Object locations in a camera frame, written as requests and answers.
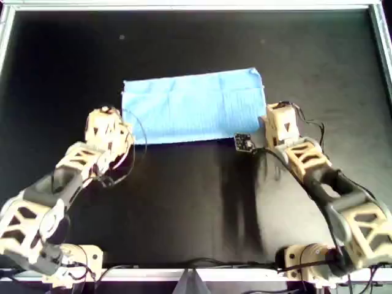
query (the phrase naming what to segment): blue cloth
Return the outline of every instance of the blue cloth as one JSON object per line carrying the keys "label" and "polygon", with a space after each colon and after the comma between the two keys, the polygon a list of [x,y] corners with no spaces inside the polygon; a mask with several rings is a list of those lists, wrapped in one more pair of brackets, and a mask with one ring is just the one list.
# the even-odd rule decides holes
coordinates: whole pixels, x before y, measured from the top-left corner
{"label": "blue cloth", "polygon": [[202,141],[255,132],[265,114],[262,78],[255,68],[125,81],[122,115],[136,144]]}

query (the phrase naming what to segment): aluminum frame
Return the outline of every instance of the aluminum frame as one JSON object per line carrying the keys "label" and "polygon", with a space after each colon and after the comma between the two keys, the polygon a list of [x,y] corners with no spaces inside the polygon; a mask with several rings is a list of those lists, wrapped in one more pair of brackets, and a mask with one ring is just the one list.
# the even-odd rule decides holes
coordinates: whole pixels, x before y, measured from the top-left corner
{"label": "aluminum frame", "polygon": [[[6,58],[13,20],[18,11],[93,11],[93,10],[341,10],[367,9],[372,18],[383,73],[392,103],[392,44],[380,0],[5,0],[0,16],[0,74]],[[288,281],[270,269],[198,269],[204,281]],[[178,281],[183,269],[113,269],[103,281]],[[21,281],[41,281],[38,273],[27,271]],[[370,271],[351,274],[354,282],[367,282]],[[392,282],[392,268],[381,268],[374,281]]]}

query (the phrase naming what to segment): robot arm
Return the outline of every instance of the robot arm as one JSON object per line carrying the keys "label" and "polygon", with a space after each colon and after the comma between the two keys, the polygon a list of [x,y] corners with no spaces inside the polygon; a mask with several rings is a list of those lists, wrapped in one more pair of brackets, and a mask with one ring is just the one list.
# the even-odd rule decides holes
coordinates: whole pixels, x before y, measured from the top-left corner
{"label": "robot arm", "polygon": [[0,254],[26,270],[51,276],[62,265],[66,211],[79,191],[102,176],[134,143],[130,125],[115,108],[92,111],[85,142],[70,146],[54,171],[8,200],[0,212]]}
{"label": "robot arm", "polygon": [[267,105],[263,119],[268,149],[281,159],[315,201],[336,247],[311,244],[286,248],[286,268],[334,261],[329,265],[304,268],[300,273],[294,269],[287,273],[288,277],[328,285],[334,277],[379,263],[391,263],[392,216],[389,209],[367,189],[334,169],[317,141],[300,136],[296,110],[299,107],[290,102]]}

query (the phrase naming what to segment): blue towel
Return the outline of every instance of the blue towel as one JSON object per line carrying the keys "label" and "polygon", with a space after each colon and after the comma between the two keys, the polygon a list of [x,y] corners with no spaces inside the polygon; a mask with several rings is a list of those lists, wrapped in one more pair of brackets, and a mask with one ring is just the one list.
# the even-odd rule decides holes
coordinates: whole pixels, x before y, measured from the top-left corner
{"label": "blue towel", "polygon": [[251,133],[265,114],[262,78],[255,68],[125,81],[124,120],[136,144],[202,141]]}

